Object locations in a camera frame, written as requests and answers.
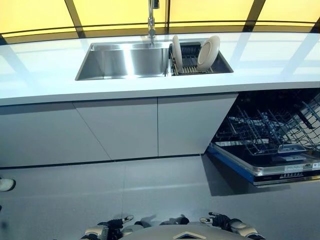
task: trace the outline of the white countertop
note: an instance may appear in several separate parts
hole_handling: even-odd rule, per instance
[[[54,40],[0,46],[0,106],[43,102],[141,98],[264,89],[320,88],[320,34],[218,35],[233,73],[75,81],[89,45],[134,42],[145,36]],[[158,35],[157,40],[172,39]]]

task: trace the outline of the open dishwasher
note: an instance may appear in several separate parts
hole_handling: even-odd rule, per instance
[[[257,187],[320,180],[320,89],[240,92],[207,152]]]

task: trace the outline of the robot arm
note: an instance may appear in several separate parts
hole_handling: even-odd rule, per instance
[[[219,227],[222,230],[233,232],[249,239],[265,240],[265,238],[258,233],[255,228],[243,223],[239,219],[230,219],[226,215],[212,212],[209,212],[209,215],[212,217],[201,217],[200,222],[212,224],[214,227]]]
[[[118,240],[122,237],[120,229],[123,224],[131,221],[134,216],[126,216],[121,219],[113,219],[107,222],[100,222],[95,227],[85,230],[84,236],[81,240]]]

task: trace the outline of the sink basin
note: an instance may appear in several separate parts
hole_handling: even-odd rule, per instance
[[[168,74],[169,44],[93,43],[75,80],[163,77]]]

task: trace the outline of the white cabinet door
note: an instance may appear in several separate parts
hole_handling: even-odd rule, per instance
[[[74,102],[111,159],[158,156],[157,98]]]
[[[159,156],[203,154],[237,93],[158,98]]]
[[[0,107],[0,168],[105,160],[71,102]]]

